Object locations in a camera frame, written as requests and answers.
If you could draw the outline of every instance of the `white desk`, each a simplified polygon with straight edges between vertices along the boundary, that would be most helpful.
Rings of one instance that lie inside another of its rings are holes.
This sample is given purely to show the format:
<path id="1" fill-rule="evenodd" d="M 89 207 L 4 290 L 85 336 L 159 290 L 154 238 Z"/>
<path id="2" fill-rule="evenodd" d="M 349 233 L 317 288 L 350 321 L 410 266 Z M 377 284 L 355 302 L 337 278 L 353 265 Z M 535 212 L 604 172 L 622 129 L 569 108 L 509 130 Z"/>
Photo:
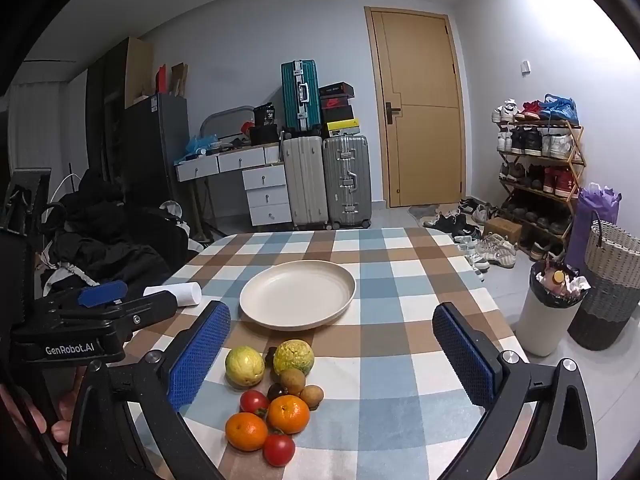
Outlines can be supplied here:
<path id="1" fill-rule="evenodd" d="M 242 170 L 244 190 L 254 226 L 291 222 L 289 193 L 284 166 L 279 161 L 280 145 L 247 146 L 225 153 L 186 160 L 175 167 L 180 182 L 190 181 L 198 216 L 201 208 L 197 201 L 195 181 L 198 178 Z"/>

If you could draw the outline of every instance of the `teal suitcase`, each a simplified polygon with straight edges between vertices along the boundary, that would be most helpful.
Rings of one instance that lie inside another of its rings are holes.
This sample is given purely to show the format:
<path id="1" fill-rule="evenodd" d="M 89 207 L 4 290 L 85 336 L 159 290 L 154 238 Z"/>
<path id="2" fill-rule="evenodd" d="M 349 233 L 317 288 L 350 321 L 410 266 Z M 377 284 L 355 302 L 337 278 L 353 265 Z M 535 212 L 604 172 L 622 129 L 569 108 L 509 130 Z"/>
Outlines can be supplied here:
<path id="1" fill-rule="evenodd" d="M 315 61 L 283 63 L 282 100 L 287 128 L 306 132 L 322 123 Z"/>

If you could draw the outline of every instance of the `red tomato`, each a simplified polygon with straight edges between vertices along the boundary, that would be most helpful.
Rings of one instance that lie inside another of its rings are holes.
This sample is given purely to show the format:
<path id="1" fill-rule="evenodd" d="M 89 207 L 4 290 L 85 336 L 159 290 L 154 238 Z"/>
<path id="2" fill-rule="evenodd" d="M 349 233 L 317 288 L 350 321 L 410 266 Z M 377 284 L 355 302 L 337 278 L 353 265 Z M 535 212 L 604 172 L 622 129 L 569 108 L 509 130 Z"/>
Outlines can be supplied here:
<path id="1" fill-rule="evenodd" d="M 275 467 L 286 466 L 296 452 L 296 444 L 289 435 L 271 433 L 262 446 L 262 454 Z"/>
<path id="2" fill-rule="evenodd" d="M 269 409 L 269 399 L 258 390 L 247 390 L 240 397 L 240 409 L 264 417 Z"/>

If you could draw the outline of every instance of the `orange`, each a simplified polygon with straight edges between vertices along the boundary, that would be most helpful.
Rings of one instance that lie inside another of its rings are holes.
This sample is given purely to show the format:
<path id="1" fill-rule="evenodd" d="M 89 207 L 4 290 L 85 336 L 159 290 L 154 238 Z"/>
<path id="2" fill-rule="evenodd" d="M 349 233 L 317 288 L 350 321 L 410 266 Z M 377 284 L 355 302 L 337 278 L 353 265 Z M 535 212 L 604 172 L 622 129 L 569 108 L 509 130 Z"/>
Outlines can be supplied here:
<path id="1" fill-rule="evenodd" d="M 271 401 L 267 419 L 269 423 L 284 433 L 298 433 L 309 422 L 309 407 L 306 402 L 293 395 L 284 395 Z"/>
<path id="2" fill-rule="evenodd" d="M 236 413 L 225 424 L 226 439 L 240 451 L 260 449 L 269 430 L 264 421 L 253 413 Z"/>

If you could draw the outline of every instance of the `white paper tube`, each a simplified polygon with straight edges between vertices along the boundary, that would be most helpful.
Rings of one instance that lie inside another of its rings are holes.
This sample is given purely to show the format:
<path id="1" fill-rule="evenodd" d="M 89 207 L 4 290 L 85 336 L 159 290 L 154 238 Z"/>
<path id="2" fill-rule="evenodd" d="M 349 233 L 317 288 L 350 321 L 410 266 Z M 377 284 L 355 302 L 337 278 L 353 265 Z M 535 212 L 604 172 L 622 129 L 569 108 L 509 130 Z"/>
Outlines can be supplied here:
<path id="1" fill-rule="evenodd" d="M 202 300 L 202 290 L 198 283 L 177 283 L 175 285 L 148 286 L 144 296 L 168 290 L 178 300 L 178 306 L 194 306 Z"/>

